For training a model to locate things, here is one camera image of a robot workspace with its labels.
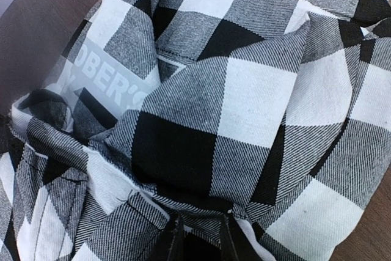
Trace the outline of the black white plaid shirt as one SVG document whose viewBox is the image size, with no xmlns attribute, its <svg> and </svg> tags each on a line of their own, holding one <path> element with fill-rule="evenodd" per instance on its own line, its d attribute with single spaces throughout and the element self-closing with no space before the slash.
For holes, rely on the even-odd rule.
<svg viewBox="0 0 391 261">
<path fill-rule="evenodd" d="M 329 260 L 389 166 L 388 0 L 99 0 L 1 117 L 1 259 Z"/>
</svg>

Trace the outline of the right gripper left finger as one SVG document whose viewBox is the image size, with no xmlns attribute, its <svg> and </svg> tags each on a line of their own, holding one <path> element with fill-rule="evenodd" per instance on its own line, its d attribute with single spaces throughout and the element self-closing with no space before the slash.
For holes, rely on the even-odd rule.
<svg viewBox="0 0 391 261">
<path fill-rule="evenodd" d="M 167 224 L 164 237 L 165 249 L 163 260 L 177 261 L 184 259 L 184 227 L 180 215 L 173 216 Z"/>
</svg>

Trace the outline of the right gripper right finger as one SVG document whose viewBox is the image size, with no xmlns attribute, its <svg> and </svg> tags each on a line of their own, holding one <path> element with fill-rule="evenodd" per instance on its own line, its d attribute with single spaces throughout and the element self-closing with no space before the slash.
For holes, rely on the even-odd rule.
<svg viewBox="0 0 391 261">
<path fill-rule="evenodd" d="M 241 228 L 230 214 L 221 218 L 220 241 L 222 260 L 243 260 L 242 249 L 239 248 Z"/>
</svg>

